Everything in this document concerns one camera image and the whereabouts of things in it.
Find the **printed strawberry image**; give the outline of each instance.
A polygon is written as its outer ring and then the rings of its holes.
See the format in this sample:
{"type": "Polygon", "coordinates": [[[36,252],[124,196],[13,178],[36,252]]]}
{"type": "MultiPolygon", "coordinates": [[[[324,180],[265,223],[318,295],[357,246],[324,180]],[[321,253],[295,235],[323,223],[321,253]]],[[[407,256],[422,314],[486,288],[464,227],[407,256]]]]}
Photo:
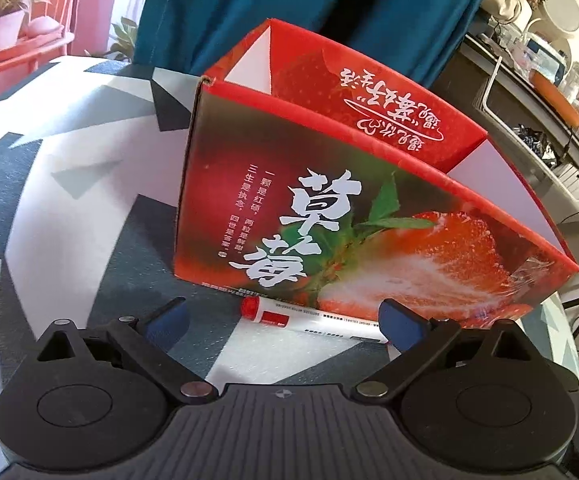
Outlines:
{"type": "Polygon", "coordinates": [[[471,327],[527,312],[527,306],[507,308],[517,287],[484,220],[461,211],[393,218],[398,209],[392,180],[367,222],[324,240],[334,247],[330,258],[305,286],[314,306],[376,320],[381,301],[394,298],[428,319],[471,327]]]}
{"type": "Polygon", "coordinates": [[[319,50],[298,57],[272,79],[272,95],[318,112],[348,126],[355,126],[358,113],[345,104],[351,89],[342,88],[339,76],[329,72],[319,50]]]}

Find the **metal rivet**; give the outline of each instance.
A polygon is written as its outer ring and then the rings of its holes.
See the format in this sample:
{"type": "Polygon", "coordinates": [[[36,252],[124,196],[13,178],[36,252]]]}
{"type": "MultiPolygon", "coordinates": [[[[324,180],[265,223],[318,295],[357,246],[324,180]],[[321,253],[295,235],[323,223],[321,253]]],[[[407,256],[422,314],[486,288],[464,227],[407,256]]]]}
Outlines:
{"type": "Polygon", "coordinates": [[[356,391],[363,397],[383,397],[389,391],[388,387],[378,381],[365,381],[356,386],[356,391]]]}
{"type": "Polygon", "coordinates": [[[185,397],[207,397],[214,391],[214,387],[205,381],[192,381],[181,386],[181,393],[185,397]]]}

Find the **strawberry box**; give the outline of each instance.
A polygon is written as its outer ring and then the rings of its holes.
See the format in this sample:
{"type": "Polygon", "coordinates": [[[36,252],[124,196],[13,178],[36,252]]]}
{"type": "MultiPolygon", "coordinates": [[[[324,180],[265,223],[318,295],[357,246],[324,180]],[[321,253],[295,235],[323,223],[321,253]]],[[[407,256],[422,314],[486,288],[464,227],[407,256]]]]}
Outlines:
{"type": "Polygon", "coordinates": [[[347,316],[486,327],[579,267],[487,133],[378,62],[268,20],[199,85],[176,276],[347,316]]]}

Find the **circular cover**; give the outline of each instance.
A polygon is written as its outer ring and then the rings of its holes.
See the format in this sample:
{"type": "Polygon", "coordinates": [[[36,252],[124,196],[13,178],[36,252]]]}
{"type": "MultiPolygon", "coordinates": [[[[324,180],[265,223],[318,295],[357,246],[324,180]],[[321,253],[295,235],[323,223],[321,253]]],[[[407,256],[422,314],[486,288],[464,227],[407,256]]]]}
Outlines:
{"type": "Polygon", "coordinates": [[[544,18],[565,35],[579,29],[579,6],[576,0],[546,0],[542,9],[544,18]]]}
{"type": "Polygon", "coordinates": [[[166,416],[164,394],[146,378],[108,363],[57,360],[3,390],[0,443],[11,461],[37,469],[93,469],[146,446],[166,416]]]}
{"type": "Polygon", "coordinates": [[[444,462],[523,470],[559,458],[575,430],[573,403],[554,381],[530,362],[472,361],[416,381],[401,418],[413,439],[444,462]]]}

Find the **marker pen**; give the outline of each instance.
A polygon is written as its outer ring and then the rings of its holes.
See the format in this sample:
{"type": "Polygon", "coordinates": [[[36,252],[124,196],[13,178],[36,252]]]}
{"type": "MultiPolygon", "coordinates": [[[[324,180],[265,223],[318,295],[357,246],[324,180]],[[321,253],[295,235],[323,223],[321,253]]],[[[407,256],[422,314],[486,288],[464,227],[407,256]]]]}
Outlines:
{"type": "Polygon", "coordinates": [[[288,328],[296,332],[358,339],[374,343],[387,343],[376,321],[341,316],[315,308],[282,303],[251,296],[241,303],[241,314],[255,323],[288,328]]]}

